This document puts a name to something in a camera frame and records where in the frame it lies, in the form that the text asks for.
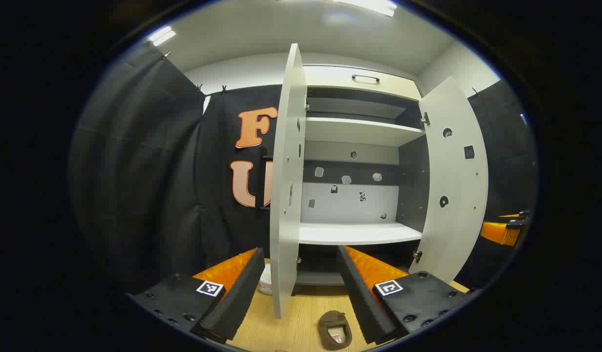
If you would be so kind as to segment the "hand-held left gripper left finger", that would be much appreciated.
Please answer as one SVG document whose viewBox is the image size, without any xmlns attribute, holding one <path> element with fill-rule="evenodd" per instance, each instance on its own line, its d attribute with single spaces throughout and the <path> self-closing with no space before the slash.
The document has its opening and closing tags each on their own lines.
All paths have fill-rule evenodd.
<svg viewBox="0 0 602 352">
<path fill-rule="evenodd" d="M 176 273 L 127 296 L 167 325 L 225 343 L 244 321 L 264 269 L 264 250 L 256 247 L 198 274 Z"/>
</svg>

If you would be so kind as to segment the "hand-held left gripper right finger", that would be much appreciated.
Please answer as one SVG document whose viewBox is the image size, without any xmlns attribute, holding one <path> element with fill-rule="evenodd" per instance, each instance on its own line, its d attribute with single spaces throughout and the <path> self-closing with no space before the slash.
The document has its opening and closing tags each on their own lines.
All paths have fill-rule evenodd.
<svg viewBox="0 0 602 352">
<path fill-rule="evenodd" d="M 406 273 L 350 246 L 337 247 L 336 266 L 368 343 L 411 335 L 473 298 L 426 270 Z"/>
</svg>

